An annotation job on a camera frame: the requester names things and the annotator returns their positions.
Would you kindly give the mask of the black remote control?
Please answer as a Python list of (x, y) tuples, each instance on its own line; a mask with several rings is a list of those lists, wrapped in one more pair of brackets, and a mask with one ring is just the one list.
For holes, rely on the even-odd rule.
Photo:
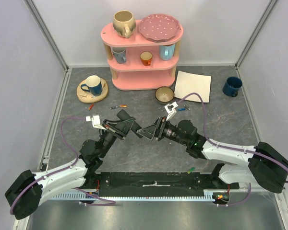
[(128, 129), (127, 131), (124, 131), (124, 133), (127, 134), (129, 130), (131, 130), (138, 138), (142, 138), (142, 136), (137, 133), (142, 127), (136, 122), (134, 117), (130, 116), (124, 109), (121, 109), (117, 113), (117, 117), (119, 118), (120, 123), (124, 123), (124, 127)]

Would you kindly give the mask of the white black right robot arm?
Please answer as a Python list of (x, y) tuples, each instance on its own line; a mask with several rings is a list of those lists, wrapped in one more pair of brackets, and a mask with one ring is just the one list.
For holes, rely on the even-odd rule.
[(232, 183), (255, 183), (279, 194), (288, 176), (288, 160), (271, 145), (259, 142), (256, 146), (238, 146), (207, 140), (189, 120), (173, 125), (159, 117), (137, 134), (150, 140), (168, 138), (186, 146), (186, 152), (197, 159), (225, 162), (216, 166), (210, 176), (211, 185), (217, 189)]

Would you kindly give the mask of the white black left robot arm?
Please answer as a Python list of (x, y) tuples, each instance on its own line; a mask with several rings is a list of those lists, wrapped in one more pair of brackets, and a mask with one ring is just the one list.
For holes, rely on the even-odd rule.
[(141, 129), (135, 118), (120, 115), (116, 121), (100, 122), (98, 115), (87, 116), (100, 131), (100, 139), (87, 140), (75, 159), (52, 170), (43, 172), (22, 172), (5, 192), (10, 205), (10, 214), (17, 220), (24, 219), (50, 198), (70, 189), (92, 188), (96, 183), (95, 172), (101, 166), (102, 158), (117, 139), (125, 139), (129, 131), (137, 133)]

